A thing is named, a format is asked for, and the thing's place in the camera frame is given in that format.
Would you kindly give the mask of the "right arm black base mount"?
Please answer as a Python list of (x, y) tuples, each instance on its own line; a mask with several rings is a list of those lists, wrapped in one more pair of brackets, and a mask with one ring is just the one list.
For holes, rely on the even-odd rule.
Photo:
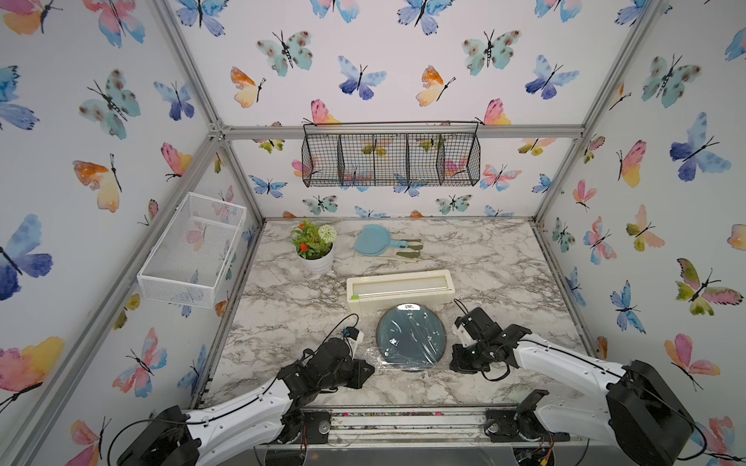
[(483, 432), (492, 443), (512, 442), (569, 442), (571, 436), (565, 432), (548, 431), (539, 421), (537, 405), (550, 392), (535, 389), (517, 407), (510, 409), (488, 410)]

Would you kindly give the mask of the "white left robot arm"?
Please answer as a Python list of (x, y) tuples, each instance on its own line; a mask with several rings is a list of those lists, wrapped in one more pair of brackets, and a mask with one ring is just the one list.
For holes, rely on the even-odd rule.
[(349, 326), (318, 349), (281, 368), (269, 383), (219, 405), (184, 411), (172, 406), (126, 425), (144, 430), (117, 465), (219, 465), (255, 447), (293, 442), (306, 431), (303, 409), (321, 394), (360, 389), (375, 367), (356, 350), (364, 333)]

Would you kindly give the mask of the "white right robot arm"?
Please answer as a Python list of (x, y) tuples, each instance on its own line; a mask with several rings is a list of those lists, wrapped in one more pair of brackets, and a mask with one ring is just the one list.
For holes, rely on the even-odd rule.
[(458, 343), (450, 368), (486, 375), (494, 364), (524, 369), (579, 392), (577, 399), (538, 388), (515, 408), (487, 412), (484, 433), (494, 443), (541, 442), (577, 436), (616, 447), (637, 465), (672, 465), (699, 429), (650, 364), (627, 365), (582, 355), (524, 326), (501, 327), (477, 307), (453, 325)]

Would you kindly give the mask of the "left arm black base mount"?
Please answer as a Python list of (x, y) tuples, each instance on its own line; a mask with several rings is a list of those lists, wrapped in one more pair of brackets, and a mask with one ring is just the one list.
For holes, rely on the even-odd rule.
[(283, 429), (276, 438), (277, 443), (325, 445), (331, 430), (331, 413), (322, 410), (292, 409), (283, 415), (282, 425)]

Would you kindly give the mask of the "clear plastic wrap sheet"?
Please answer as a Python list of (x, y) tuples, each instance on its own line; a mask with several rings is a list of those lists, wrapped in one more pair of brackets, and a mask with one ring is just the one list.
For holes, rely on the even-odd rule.
[(363, 355), (382, 371), (444, 371), (450, 361), (448, 330), (441, 316), (423, 304), (390, 306), (373, 314)]

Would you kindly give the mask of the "dark teal round plate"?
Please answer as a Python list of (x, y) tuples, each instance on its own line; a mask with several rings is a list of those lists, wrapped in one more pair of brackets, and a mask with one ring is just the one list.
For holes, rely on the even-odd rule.
[(383, 314), (376, 329), (381, 362), (407, 372), (422, 372), (441, 361), (447, 347), (441, 319), (427, 307), (402, 304)]

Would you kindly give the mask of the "cream plastic wrap dispenser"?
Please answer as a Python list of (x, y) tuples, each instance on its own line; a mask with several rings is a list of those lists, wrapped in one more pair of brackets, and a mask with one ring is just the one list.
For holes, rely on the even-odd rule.
[(356, 277), (346, 283), (347, 304), (354, 313), (388, 310), (402, 304), (432, 308), (448, 304), (455, 297), (448, 270)]

